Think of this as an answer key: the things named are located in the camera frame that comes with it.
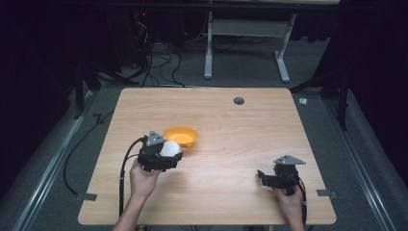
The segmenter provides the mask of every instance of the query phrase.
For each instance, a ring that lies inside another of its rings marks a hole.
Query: hand
[[[138,163],[138,159],[132,164],[130,170],[131,198],[147,199],[156,188],[157,178],[161,170],[145,171]]]
[[[303,231],[304,225],[302,220],[302,200],[303,195],[298,186],[294,187],[294,194],[285,195],[285,190],[276,189],[279,205],[283,217],[289,225],[291,231]]]

